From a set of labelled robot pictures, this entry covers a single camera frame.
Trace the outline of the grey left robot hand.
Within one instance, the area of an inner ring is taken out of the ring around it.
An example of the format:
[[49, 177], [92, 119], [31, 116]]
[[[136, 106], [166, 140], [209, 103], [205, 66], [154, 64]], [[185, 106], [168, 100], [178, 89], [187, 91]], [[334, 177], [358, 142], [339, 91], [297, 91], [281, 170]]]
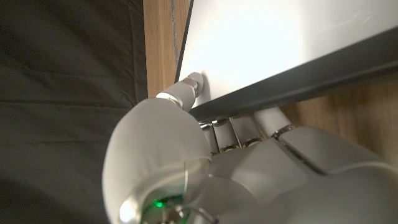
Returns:
[[133, 107], [106, 151], [111, 223], [396, 223], [397, 169], [278, 108], [199, 123], [197, 72]]

